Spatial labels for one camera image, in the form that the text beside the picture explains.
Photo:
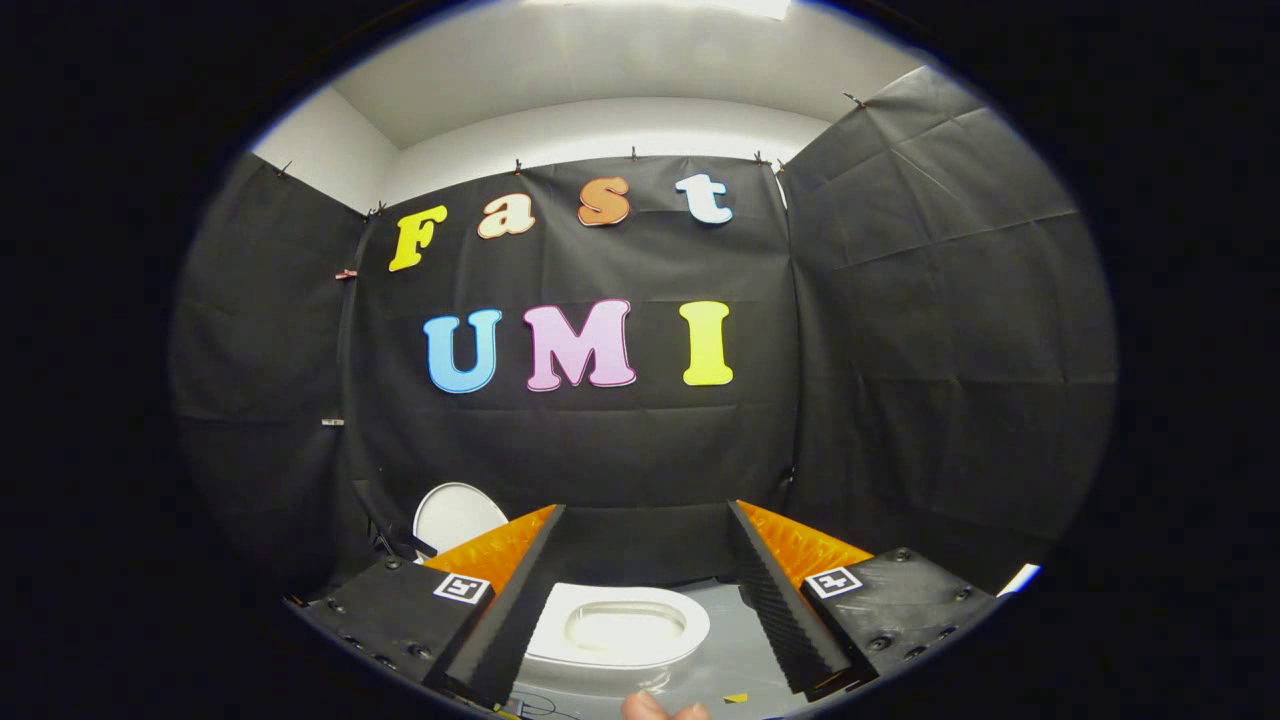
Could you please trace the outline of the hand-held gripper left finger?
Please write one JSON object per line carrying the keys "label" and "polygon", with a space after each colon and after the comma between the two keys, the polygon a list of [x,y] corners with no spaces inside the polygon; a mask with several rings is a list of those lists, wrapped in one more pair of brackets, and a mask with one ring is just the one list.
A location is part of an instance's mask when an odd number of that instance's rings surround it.
{"label": "hand-held gripper left finger", "polygon": [[545,506],[430,561],[388,556],[300,616],[383,675],[497,708],[549,594],[532,577],[564,510]]}

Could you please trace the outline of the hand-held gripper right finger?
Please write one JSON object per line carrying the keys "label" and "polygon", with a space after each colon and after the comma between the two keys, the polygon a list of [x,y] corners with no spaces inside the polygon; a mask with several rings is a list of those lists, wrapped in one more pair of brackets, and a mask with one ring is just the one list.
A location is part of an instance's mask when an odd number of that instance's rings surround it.
{"label": "hand-held gripper right finger", "polygon": [[873,555],[741,500],[727,510],[740,584],[791,692],[808,701],[905,673],[997,607],[909,547]]}

